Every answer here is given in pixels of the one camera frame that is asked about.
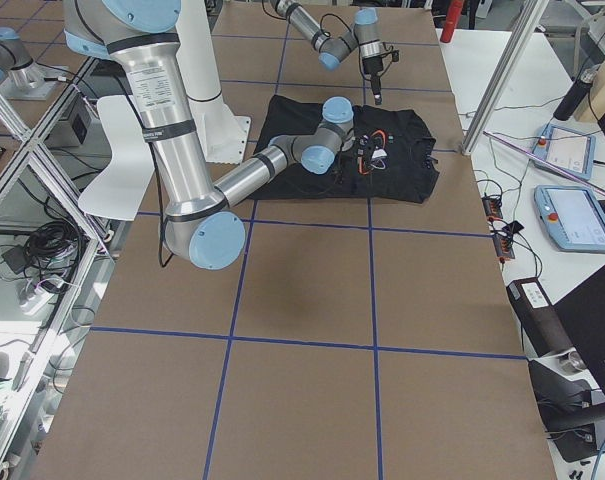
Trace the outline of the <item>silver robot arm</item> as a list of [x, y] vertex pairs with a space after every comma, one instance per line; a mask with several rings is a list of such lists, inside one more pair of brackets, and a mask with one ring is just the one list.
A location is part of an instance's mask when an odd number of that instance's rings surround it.
[[270, 1], [274, 12], [291, 24], [318, 53], [319, 62], [329, 71], [336, 70], [352, 52], [357, 51], [360, 73], [368, 81], [375, 105], [383, 102], [381, 77], [385, 73], [384, 58], [398, 60], [397, 51], [382, 41], [377, 10], [358, 10], [351, 25], [344, 24], [344, 33], [333, 36], [297, 1]]
[[245, 229], [235, 205], [292, 164], [327, 172], [353, 144], [352, 105], [333, 97], [323, 104], [314, 133], [278, 136], [213, 180], [207, 156], [239, 146], [250, 121], [235, 116], [223, 99], [204, 4], [67, 1], [63, 8], [68, 47], [123, 68], [169, 196], [161, 243], [199, 268], [225, 268], [241, 253]]

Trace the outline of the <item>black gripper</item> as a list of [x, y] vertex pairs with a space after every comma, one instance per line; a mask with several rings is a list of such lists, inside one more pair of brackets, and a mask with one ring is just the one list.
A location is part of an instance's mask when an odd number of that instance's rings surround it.
[[370, 82], [371, 91], [373, 94], [374, 104], [381, 105], [383, 98], [381, 92], [380, 75], [384, 71], [382, 57], [371, 56], [360, 60], [363, 77]]
[[356, 145], [356, 167], [358, 173], [372, 173], [382, 169], [382, 140], [380, 137], [360, 137]]

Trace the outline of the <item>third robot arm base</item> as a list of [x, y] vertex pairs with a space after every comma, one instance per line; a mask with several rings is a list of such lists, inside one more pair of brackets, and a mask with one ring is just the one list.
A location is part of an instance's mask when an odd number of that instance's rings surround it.
[[0, 27], [0, 93], [9, 100], [47, 100], [54, 83], [49, 69], [39, 65], [17, 32]]

